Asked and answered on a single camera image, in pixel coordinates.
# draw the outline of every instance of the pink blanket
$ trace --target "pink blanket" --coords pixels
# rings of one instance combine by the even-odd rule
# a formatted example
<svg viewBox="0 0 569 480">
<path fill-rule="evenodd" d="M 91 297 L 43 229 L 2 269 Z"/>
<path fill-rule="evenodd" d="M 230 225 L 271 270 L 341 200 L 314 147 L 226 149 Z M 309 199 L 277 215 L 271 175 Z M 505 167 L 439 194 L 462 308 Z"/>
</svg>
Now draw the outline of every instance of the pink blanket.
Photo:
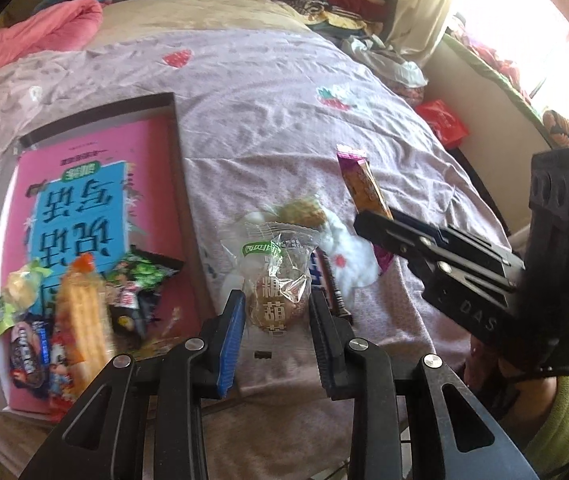
<svg viewBox="0 0 569 480">
<path fill-rule="evenodd" d="M 41 10 L 13 27 L 0 28 L 0 68 L 43 50 L 80 50 L 102 23 L 97 0 L 72 0 Z"/>
</svg>

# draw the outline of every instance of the window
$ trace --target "window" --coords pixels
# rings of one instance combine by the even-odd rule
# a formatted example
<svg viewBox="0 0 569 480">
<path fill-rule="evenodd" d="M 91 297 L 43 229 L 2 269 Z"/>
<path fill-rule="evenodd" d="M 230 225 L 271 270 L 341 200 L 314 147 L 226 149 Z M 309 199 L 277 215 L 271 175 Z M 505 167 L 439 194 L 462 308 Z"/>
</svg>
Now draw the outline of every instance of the window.
<svg viewBox="0 0 569 480">
<path fill-rule="evenodd" d="M 455 0 L 469 35 L 520 69 L 522 89 L 541 116 L 569 119 L 569 22 L 551 0 Z"/>
</svg>

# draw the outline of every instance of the green label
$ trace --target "green label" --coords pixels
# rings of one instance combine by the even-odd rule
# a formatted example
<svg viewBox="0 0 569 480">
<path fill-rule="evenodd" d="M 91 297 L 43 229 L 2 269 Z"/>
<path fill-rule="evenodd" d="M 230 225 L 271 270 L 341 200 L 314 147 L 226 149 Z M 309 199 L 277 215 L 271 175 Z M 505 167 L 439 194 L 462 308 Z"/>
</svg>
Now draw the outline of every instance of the green label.
<svg viewBox="0 0 569 480">
<path fill-rule="evenodd" d="M 93 175 L 94 173 L 97 173 L 99 169 L 100 163 L 97 160 L 86 162 L 85 164 L 64 170 L 62 172 L 62 181 L 70 182 L 71 180 L 82 178 L 83 176 Z"/>
<path fill-rule="evenodd" d="M 280 256 L 282 250 L 273 240 L 269 242 L 249 242 L 242 247 L 242 255 L 247 256 L 249 254 L 272 254 L 273 256 Z"/>
</svg>

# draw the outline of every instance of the green snack bag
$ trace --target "green snack bag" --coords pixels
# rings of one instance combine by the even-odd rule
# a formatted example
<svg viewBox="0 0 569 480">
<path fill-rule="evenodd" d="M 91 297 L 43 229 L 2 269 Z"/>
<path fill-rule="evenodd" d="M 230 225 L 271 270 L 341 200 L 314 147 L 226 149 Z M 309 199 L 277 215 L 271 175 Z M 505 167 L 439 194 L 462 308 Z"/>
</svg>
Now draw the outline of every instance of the green snack bag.
<svg viewBox="0 0 569 480">
<path fill-rule="evenodd" d="M 0 336 L 36 302 L 42 280 L 50 275 L 51 269 L 41 267 L 37 258 L 9 273 L 0 294 Z"/>
<path fill-rule="evenodd" d="M 183 265 L 180 260 L 132 246 L 114 270 L 106 273 L 106 303 L 114 332 L 125 336 L 133 348 L 139 348 L 147 336 L 162 283 Z"/>
</svg>

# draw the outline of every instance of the red bag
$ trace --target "red bag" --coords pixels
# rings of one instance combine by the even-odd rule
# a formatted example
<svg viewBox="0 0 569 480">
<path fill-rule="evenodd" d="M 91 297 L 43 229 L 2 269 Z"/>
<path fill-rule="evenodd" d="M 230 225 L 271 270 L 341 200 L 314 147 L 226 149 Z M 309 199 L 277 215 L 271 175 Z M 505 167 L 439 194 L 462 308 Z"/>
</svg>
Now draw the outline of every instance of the red bag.
<svg viewBox="0 0 569 480">
<path fill-rule="evenodd" d="M 469 135 L 467 127 L 441 99 L 421 104 L 415 107 L 415 111 L 447 150 L 457 148 L 462 139 Z"/>
</svg>

